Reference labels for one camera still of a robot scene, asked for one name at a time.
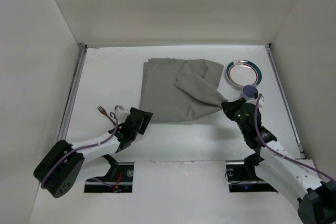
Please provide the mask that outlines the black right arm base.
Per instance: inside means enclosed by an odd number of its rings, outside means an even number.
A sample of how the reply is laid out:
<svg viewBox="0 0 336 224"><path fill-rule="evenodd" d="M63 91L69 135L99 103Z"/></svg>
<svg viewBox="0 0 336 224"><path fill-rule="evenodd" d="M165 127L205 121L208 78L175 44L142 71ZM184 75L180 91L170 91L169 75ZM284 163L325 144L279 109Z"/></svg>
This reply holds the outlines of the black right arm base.
<svg viewBox="0 0 336 224"><path fill-rule="evenodd" d="M225 179L230 193L261 193L277 191L256 175L255 167L263 161L257 154L243 161L226 163Z"/></svg>

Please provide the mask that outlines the grey cloth placemat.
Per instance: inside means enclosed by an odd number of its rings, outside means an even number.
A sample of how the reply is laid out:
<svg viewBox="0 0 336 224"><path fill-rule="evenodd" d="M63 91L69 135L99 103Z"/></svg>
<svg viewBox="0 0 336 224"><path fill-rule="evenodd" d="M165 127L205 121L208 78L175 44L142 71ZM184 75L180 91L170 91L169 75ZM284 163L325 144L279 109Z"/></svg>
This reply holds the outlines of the grey cloth placemat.
<svg viewBox="0 0 336 224"><path fill-rule="evenodd" d="M152 58L143 65L140 108L156 123L198 120L222 109L224 66L205 59Z"/></svg>

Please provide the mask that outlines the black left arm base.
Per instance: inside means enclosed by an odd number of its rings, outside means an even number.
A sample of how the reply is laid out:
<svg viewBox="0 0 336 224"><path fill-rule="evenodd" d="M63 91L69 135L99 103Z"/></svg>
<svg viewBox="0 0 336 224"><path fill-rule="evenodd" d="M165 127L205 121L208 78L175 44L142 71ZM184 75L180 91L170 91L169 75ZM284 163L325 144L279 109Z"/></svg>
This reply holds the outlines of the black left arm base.
<svg viewBox="0 0 336 224"><path fill-rule="evenodd" d="M109 170L104 176L86 180L84 193L132 193L134 163L119 163L111 155L104 155L102 158L110 165Z"/></svg>

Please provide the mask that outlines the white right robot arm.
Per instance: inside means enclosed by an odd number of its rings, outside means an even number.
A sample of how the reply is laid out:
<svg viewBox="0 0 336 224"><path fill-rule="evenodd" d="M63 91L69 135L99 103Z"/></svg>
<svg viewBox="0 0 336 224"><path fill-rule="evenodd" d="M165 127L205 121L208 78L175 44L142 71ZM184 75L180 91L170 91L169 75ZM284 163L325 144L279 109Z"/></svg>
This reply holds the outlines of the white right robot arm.
<svg viewBox="0 0 336 224"><path fill-rule="evenodd" d="M228 182L239 185L263 180L292 204L302 223L334 223L335 179L291 157L262 125L258 101L250 103L241 98L222 102L221 106L254 151L243 164L227 166ZM328 182L320 175L329 178Z"/></svg>

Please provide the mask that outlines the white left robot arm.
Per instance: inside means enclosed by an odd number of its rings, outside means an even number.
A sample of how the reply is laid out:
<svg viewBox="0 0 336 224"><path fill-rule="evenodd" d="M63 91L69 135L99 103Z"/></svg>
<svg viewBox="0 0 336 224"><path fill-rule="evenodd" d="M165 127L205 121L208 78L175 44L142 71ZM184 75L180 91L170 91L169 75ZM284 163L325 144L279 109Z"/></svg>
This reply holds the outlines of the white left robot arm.
<svg viewBox="0 0 336 224"><path fill-rule="evenodd" d="M153 116L136 108L126 111L119 105L110 113L101 106L98 110L112 122L111 130L82 142L58 141L33 171L41 189L54 198L64 196L77 182L112 178L119 166L112 154L128 148L139 134L143 135Z"/></svg>

